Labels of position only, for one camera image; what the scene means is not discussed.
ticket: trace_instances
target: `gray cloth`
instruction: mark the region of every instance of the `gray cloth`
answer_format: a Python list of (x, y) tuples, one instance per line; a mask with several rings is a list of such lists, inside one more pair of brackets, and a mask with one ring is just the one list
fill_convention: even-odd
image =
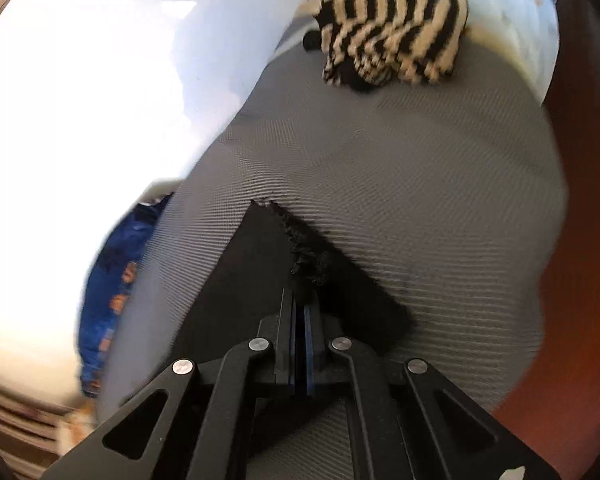
[[(100, 420), (168, 354), (252, 198), (310, 222), (411, 309), (418, 325), (393, 358), (428, 359), (487, 409), (529, 365), (542, 338), (537, 282), (566, 205), (529, 88), (469, 41), (439, 86), (360, 95), (325, 85), (323, 64), (301, 47), (270, 64), (174, 195), (110, 350)], [(298, 467), (285, 477), (313, 478)], [(328, 478), (350, 478), (334, 467)]]

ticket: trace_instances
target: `metal pin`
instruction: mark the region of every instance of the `metal pin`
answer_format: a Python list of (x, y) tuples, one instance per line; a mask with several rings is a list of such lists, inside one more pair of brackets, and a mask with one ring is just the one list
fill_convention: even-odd
[(412, 359), (407, 364), (407, 368), (412, 374), (423, 374), (429, 367), (422, 359)]
[(269, 341), (264, 339), (263, 337), (257, 337), (249, 341), (249, 348), (254, 352), (262, 352), (269, 348)]
[(333, 346), (336, 350), (349, 350), (351, 348), (351, 339), (348, 337), (337, 337), (333, 341), (331, 341), (331, 346)]
[(174, 362), (171, 369), (178, 375), (187, 375), (193, 370), (193, 363), (188, 359), (180, 359), (179, 361)]

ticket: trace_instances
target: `brown wood surface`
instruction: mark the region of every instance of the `brown wood surface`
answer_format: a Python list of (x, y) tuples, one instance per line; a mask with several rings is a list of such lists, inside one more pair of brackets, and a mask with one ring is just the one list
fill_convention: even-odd
[(544, 342), (496, 416), (576, 480), (600, 452), (600, 17), (588, 0), (558, 0), (558, 15), (546, 108), (570, 203), (540, 284)]

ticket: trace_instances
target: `triangular cutout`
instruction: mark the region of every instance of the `triangular cutout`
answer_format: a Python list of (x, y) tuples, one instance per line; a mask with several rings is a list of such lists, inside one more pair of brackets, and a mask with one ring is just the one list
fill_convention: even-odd
[(473, 454), (495, 444), (495, 437), (449, 395), (437, 390), (433, 396), (458, 451)]
[(104, 446), (131, 460), (140, 460), (168, 398), (165, 390), (152, 393), (104, 436)]

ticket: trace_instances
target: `striped fabric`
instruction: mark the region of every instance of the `striped fabric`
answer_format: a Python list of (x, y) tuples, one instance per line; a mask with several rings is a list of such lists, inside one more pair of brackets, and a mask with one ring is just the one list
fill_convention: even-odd
[(324, 0), (315, 15), (323, 78), (356, 89), (358, 77), (373, 86), (394, 74), (437, 82), (452, 73), (467, 15), (467, 0)]

